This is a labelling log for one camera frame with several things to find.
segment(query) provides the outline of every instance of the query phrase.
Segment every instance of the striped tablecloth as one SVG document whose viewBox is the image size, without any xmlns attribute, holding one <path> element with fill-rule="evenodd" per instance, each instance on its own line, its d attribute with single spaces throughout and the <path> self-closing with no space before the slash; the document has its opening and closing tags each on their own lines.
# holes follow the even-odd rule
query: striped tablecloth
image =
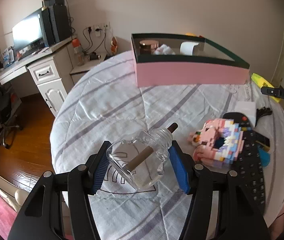
<svg viewBox="0 0 284 240">
<path fill-rule="evenodd" d="M 68 94 L 51 133 L 56 173 L 72 170 L 97 153 L 104 140 L 115 141 L 138 129 L 151 130 L 176 122 L 174 132 L 185 153 L 190 132 L 207 119 L 231 112 L 237 101 L 271 107 L 256 130 L 271 141 L 271 162 L 264 168 L 265 221 L 269 226 L 284 204 L 284 111 L 252 82 L 240 85 L 177 85 L 137 88 L 131 52 L 102 62 L 84 75 Z M 134 192 L 113 167 L 90 203 L 101 239 L 178 239 L 190 204 L 178 187 L 170 162 L 164 178 L 144 192 Z M 218 197 L 214 194 L 213 209 Z M 208 235 L 215 225 L 211 224 Z"/>
</svg>

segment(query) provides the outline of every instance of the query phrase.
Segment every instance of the drawer handle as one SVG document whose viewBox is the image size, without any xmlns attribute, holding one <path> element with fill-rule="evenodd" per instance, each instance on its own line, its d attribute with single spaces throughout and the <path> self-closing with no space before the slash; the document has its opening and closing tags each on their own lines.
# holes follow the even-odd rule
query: drawer handle
<svg viewBox="0 0 284 240">
<path fill-rule="evenodd" d="M 42 77 L 42 76 L 45 76 L 46 74 L 49 74 L 49 71 L 46 71 L 46 73 L 44 73 L 44 74 L 41 74 L 41 73 L 40 73 L 38 76 L 39 76 L 39 77 Z"/>
<path fill-rule="evenodd" d="M 45 102 L 47 103 L 47 102 L 49 102 L 49 101 L 48 101 L 47 99 L 45 99 Z M 51 107 L 51 106 L 48 105 L 48 108 L 53 108 L 53 107 Z"/>
</svg>

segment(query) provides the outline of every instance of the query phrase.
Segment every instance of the computer monitor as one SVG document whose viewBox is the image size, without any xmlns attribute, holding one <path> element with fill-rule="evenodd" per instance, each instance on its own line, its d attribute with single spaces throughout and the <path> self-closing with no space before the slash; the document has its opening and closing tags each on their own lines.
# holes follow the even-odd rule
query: computer monitor
<svg viewBox="0 0 284 240">
<path fill-rule="evenodd" d="M 15 51 L 43 38 L 38 16 L 40 12 L 41 9 L 36 10 L 12 28 Z"/>
</svg>

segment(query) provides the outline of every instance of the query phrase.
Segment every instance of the wooden floor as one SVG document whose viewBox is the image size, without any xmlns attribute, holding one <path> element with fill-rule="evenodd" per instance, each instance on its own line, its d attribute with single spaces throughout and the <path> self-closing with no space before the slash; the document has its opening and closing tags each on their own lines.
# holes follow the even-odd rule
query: wooden floor
<svg viewBox="0 0 284 240">
<path fill-rule="evenodd" d="M 31 191 L 44 171 L 51 170 L 50 132 L 54 116 L 41 94 L 22 98 L 19 123 L 22 131 L 12 131 L 0 146 L 0 176 L 19 188 Z"/>
</svg>

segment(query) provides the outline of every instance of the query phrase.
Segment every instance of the yellow highlighter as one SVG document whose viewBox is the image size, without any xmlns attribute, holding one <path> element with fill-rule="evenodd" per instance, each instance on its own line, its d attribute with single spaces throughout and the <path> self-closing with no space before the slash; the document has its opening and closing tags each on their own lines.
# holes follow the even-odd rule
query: yellow highlighter
<svg viewBox="0 0 284 240">
<path fill-rule="evenodd" d="M 251 78 L 252 78 L 252 81 L 253 81 L 255 84 L 258 85 L 259 88 L 261 88 L 261 87 L 274 88 L 274 86 L 272 86 L 270 82 L 268 82 L 265 78 L 259 76 L 258 74 L 253 73 L 252 76 L 251 76 Z M 271 98 L 273 98 L 273 100 L 274 100 L 275 102 L 278 102 L 278 103 L 281 101 L 280 98 L 275 98 L 275 97 L 271 97 Z"/>
</svg>

